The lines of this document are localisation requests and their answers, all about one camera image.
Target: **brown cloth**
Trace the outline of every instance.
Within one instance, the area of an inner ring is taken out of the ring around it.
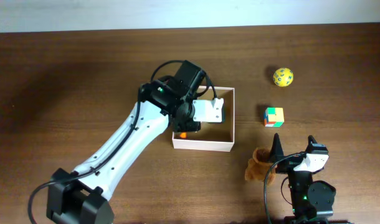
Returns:
[[[248,167],[245,170],[245,180],[264,181],[267,171],[273,163],[268,162],[270,151],[267,149],[256,148],[252,153],[252,159],[248,160]],[[275,179],[275,170],[272,170],[267,179],[267,185],[270,185]]]

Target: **white box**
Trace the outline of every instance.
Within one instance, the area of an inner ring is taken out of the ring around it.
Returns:
[[[198,92],[205,90],[200,86]],[[224,99],[225,121],[223,123],[201,123],[201,130],[196,133],[187,133],[187,138],[179,137],[180,133],[172,134],[175,149],[197,149],[208,151],[230,152],[234,145],[234,88],[215,87],[218,98]],[[211,100],[214,94],[212,88],[198,98]]]

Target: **wooden table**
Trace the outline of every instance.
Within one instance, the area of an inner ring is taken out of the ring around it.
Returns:
[[[114,223],[265,223],[262,183],[244,170],[276,132],[285,154],[305,150],[309,134],[328,146],[314,179],[337,189],[333,219],[380,223],[380,24],[0,34],[0,223],[28,223],[31,191],[96,151],[171,59],[235,87],[235,146],[175,150],[166,131],[115,190]],[[294,71],[289,87],[272,83],[277,67]],[[281,128],[263,126],[267,105],[284,108]],[[292,215],[284,177],[268,189],[275,218]],[[39,223],[50,223],[46,192],[34,202]]]

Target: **toy cube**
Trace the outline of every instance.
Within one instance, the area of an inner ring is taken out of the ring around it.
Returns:
[[[264,121],[265,127],[280,127],[284,123],[283,108],[267,108]]]

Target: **patterned ball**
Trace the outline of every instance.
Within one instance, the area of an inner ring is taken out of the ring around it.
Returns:
[[[294,80],[294,74],[288,68],[279,68],[273,74],[273,82],[280,87],[288,86],[292,80]]]

